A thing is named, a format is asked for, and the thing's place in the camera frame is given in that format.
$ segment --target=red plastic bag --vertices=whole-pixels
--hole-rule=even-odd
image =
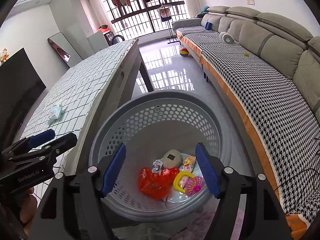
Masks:
[[[163,199],[169,194],[179,172],[178,168],[172,168],[153,173],[151,169],[144,167],[139,175],[139,191],[155,200]]]

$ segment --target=wall socket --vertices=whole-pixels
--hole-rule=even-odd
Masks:
[[[247,4],[254,5],[254,0],[247,0]]]

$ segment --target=black label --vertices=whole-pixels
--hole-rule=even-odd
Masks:
[[[169,154],[167,158],[173,161],[173,160],[174,160],[174,158],[175,158],[175,156],[173,156],[173,155]]]

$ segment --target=pink fan toy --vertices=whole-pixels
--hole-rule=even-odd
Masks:
[[[201,176],[195,176],[194,178],[190,178],[187,181],[186,186],[184,187],[186,194],[188,196],[192,196],[198,193],[204,184],[204,179]]]

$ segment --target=silver screw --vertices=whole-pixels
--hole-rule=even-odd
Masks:
[[[89,171],[90,173],[94,173],[94,172],[97,171],[97,167],[96,167],[96,166],[91,166],[91,167],[88,168],[88,171]]]
[[[265,179],[266,179],[266,176],[265,176],[264,174],[260,173],[260,174],[258,175],[258,178],[261,179],[261,180],[265,180]]]
[[[231,173],[233,173],[233,169],[230,168],[230,167],[225,167],[225,168],[224,168],[224,172],[225,172],[225,173],[228,173],[228,174],[231,174]]]
[[[62,172],[57,172],[56,175],[55,175],[55,178],[56,179],[61,179],[63,176],[63,173]]]

